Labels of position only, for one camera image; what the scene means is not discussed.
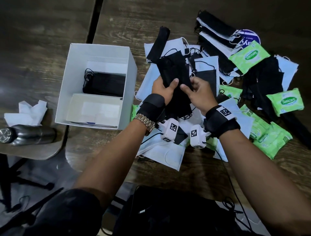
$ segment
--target wristband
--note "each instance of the wristband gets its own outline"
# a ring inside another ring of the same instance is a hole
[[[210,109],[205,116],[204,127],[216,138],[219,138],[224,132],[241,128],[235,120],[235,116],[221,105]]]
[[[152,93],[142,102],[137,114],[142,114],[152,122],[157,123],[159,116],[165,108],[165,99],[163,96]]]

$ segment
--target wood grain surface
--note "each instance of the wood grain surface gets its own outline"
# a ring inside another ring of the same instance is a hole
[[[311,53],[311,22],[302,0],[291,1],[206,1],[206,0],[107,0],[104,1],[94,43],[129,46],[138,67],[136,90],[148,70],[144,43],[152,43],[160,26],[171,30],[169,39],[185,37],[190,44],[196,44],[193,33],[197,13],[207,9],[237,29],[256,31],[262,45],[268,51],[288,56],[300,64],[290,88],[298,87],[302,93],[305,110],[297,117],[311,130],[310,121],[310,79],[308,65]],[[235,81],[233,86],[240,87]],[[104,131],[91,128],[70,127],[66,146],[66,158],[76,170],[83,170],[104,144],[118,134],[118,131]],[[180,171],[159,163],[137,162],[127,175],[126,181],[192,191],[205,198],[222,201],[225,196],[234,199],[226,171],[220,160],[212,158],[208,149],[186,149]],[[311,199],[311,151],[294,137],[273,160],[295,184]],[[225,163],[233,185],[243,204],[248,202]]]
[[[42,125],[57,129],[54,143],[14,147],[0,144],[0,153],[47,159],[63,144],[67,127],[54,123],[70,43],[84,43],[94,0],[3,0],[0,2],[0,126],[4,113],[18,112],[18,103],[47,102]]]

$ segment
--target gold watch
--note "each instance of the gold watch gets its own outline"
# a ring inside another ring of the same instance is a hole
[[[153,130],[153,128],[156,126],[155,122],[149,120],[147,117],[145,117],[142,114],[137,114],[134,117],[134,119],[140,120],[147,127],[147,131],[146,131],[145,136],[148,136],[151,133],[151,131]]]

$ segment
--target stainless steel bottle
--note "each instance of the stainless steel bottle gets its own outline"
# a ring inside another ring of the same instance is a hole
[[[48,144],[55,137],[56,130],[47,126],[14,125],[0,129],[0,143],[13,146]]]

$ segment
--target open box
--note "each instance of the open box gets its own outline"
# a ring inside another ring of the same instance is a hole
[[[85,69],[94,72],[125,75],[123,97],[84,94]],[[129,47],[99,44],[70,45],[59,94],[55,122],[64,125],[123,130],[131,120],[137,66]],[[94,119],[79,115],[89,113]],[[109,124],[103,124],[105,114]]]

